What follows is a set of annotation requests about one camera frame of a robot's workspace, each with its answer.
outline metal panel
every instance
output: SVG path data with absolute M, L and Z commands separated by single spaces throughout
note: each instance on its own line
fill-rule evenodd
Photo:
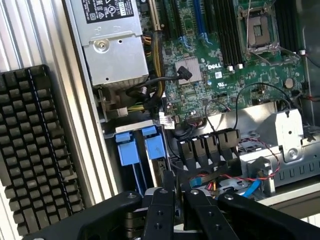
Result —
M 300 28 L 303 37 L 304 48 L 307 56 L 315 63 L 320 63 L 320 4 L 319 0 L 296 0 L 299 14 Z M 319 74 L 320 68 L 304 59 L 306 80 L 309 81 L 309 92 L 311 96 L 318 96 L 320 90 Z M 320 124 L 320 103 L 303 101 L 303 111 L 310 124 Z
M 145 81 L 149 72 L 141 40 L 142 29 L 136 1 L 109 3 L 98 0 L 70 0 L 70 2 L 72 11 L 68 10 L 68 13 L 76 21 L 81 41 L 78 50 L 84 51 L 92 85 L 103 84 L 113 89 L 120 89 Z M 127 12 L 127 15 L 124 7 L 123 14 L 126 16 L 115 17 L 116 9 L 120 9 L 120 3 L 123 7 L 130 6 L 127 9 L 130 9 L 132 14 Z M 94 22 L 88 20 L 84 6 L 87 10 L 93 10 L 95 6 L 99 13 L 97 16 L 101 20 Z M 95 14 L 94 11 L 88 12 L 90 18 L 92 14 Z
M 320 214 L 309 216 L 301 220 L 320 228 Z
M 68 27 L 63 0 L 0 0 L 0 72 L 46 64 L 59 96 L 61 114 L 75 158 L 75 167 L 87 206 L 117 194 L 110 171 L 110 160 L 95 105 L 88 102 Z M 12 213 L 4 188 L 0 188 L 0 236 L 19 239 L 16 226 L 12 234 Z

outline ram slot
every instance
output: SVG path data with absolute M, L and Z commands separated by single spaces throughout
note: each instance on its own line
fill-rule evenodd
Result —
M 213 6 L 224 66 L 242 64 L 243 59 L 233 0 L 214 0 Z
M 214 18 L 214 0 L 203 0 L 206 28 L 209 34 L 215 31 L 215 18 Z
M 163 0 L 164 8 L 165 8 L 165 14 L 166 18 L 168 20 L 167 26 L 168 26 L 168 31 L 169 31 L 169 37 L 172 40 L 177 39 L 178 32 L 177 32 L 177 27 L 175 24 L 175 15 L 173 13 L 173 6 L 172 6 L 172 0 Z
M 169 17 L 168 17 L 168 12 L 165 5 L 165 0 L 160 0 L 158 2 L 159 2 L 161 26 L 163 26 L 162 30 L 164 32 L 165 39 L 169 40 L 169 39 L 172 39 L 172 34 L 170 32 Z
M 183 36 L 183 30 L 182 30 L 182 22 L 180 19 L 177 0 L 171 0 L 171 9 L 172 9 L 173 19 L 175 22 L 175 31 L 177 34 L 177 38 L 180 38 Z
M 203 34 L 205 32 L 205 30 L 204 30 L 203 21 L 202 21 L 202 15 L 201 15 L 201 9 L 200 9 L 199 0 L 193 0 L 193 8 L 194 8 L 196 26 L 198 28 L 198 33 L 199 33 L 199 35 L 201 35 L 201 34 Z
M 295 1 L 277 0 L 274 4 L 281 47 L 297 52 L 300 50 L 298 13 Z
M 158 15 L 158 10 L 157 10 L 157 5 L 156 5 L 156 0 L 149 0 L 149 8 L 150 8 L 150 14 L 151 14 L 151 21 L 153 25 L 153 30 L 154 31 L 160 31 L 161 30 L 161 25 L 159 21 L 159 15 Z

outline power supply label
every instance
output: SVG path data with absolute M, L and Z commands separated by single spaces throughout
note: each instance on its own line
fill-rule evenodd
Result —
M 132 17 L 131 0 L 82 0 L 87 24 Z

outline chip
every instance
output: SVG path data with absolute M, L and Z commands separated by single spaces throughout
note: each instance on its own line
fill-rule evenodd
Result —
M 165 55 L 167 55 L 167 56 L 172 55 L 172 50 L 171 50 L 170 48 L 166 48 L 166 49 L 164 50 L 164 52 L 165 52 Z
M 232 96 L 232 97 L 230 98 L 230 100 L 231 100 L 231 103 L 235 104 L 236 101 L 237 101 L 237 97 L 236 97 L 236 96 Z
M 202 100 L 202 105 L 204 105 L 204 106 L 205 106 L 205 105 L 207 105 L 207 104 L 208 104 L 208 102 L 209 102 L 209 100 L 208 100 L 208 99 L 203 99 L 203 100 Z

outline screw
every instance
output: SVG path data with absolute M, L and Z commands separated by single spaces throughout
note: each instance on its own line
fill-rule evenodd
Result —
M 233 200 L 233 199 L 234 199 L 234 197 L 231 196 L 231 195 L 229 195 L 229 194 L 224 195 L 224 198 L 225 198 L 225 199 L 228 199 L 228 200 Z
M 134 198 L 136 198 L 137 197 L 137 195 L 134 195 L 134 194 L 132 194 L 132 193 L 130 193 L 130 195 L 128 195 L 128 199 L 134 199 Z
M 197 194 L 199 193 L 199 191 L 198 191 L 198 190 L 195 190 L 195 189 L 192 189 L 190 192 L 191 192 L 193 195 L 197 195 Z
M 298 151 L 297 149 L 293 148 L 293 149 L 290 149 L 289 152 L 288 152 L 288 155 L 291 159 L 297 159 L 298 157 Z

